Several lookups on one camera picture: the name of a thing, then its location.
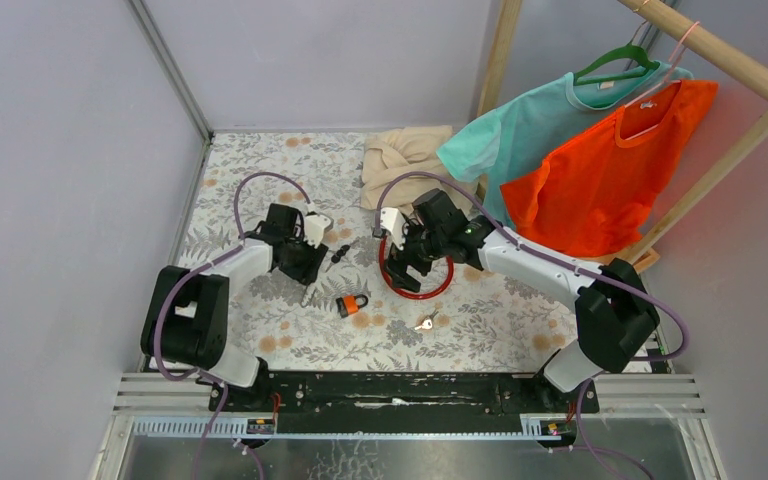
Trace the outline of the small black key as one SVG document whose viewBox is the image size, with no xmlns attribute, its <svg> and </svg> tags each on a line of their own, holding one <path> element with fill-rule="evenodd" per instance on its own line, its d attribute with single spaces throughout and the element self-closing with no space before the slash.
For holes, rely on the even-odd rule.
<svg viewBox="0 0 768 480">
<path fill-rule="evenodd" d="M 332 265 L 338 264 L 347 255 L 350 249 L 350 245 L 343 245 L 335 250 L 330 257 L 330 263 Z"/>
</svg>

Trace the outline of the silver key pair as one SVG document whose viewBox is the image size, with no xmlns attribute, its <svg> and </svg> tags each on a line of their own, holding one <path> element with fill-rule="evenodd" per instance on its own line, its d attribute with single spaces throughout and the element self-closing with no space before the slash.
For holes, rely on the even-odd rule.
<svg viewBox="0 0 768 480">
<path fill-rule="evenodd" d="M 438 315 L 438 311 L 435 310 L 431 314 L 424 316 L 421 320 L 418 321 L 414 329 L 417 331 L 431 330 L 434 327 L 434 320 L 437 317 L 437 315 Z"/>
</svg>

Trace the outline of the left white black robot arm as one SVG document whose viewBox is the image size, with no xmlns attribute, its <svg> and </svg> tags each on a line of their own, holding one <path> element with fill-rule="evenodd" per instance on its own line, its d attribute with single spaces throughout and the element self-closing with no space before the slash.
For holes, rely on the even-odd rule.
<svg viewBox="0 0 768 480">
<path fill-rule="evenodd" d="M 248 411 L 269 401 L 266 366 L 253 354 L 227 346 L 231 296 L 275 270 L 308 286 L 328 252 L 330 217 L 280 204 L 217 258 L 194 268 L 169 265 L 157 276 L 141 332 L 142 352 L 168 380 L 196 375 L 232 386 L 232 398 Z"/>
</svg>

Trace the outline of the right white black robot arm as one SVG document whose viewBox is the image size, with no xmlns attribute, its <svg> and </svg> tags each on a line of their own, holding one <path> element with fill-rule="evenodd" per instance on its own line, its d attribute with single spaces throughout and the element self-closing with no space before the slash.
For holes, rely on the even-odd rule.
<svg viewBox="0 0 768 480">
<path fill-rule="evenodd" d="M 573 402 L 583 382 L 620 373 L 660 324 L 637 271 L 626 261 L 607 265 L 577 260 L 527 241 L 491 217 L 467 218 L 449 195 L 433 189 L 413 204 L 376 213 L 375 234 L 391 246 L 381 267 L 393 287 L 416 293 L 439 259 L 518 280 L 573 312 L 576 337 L 553 353 L 523 392 L 544 412 Z"/>
</svg>

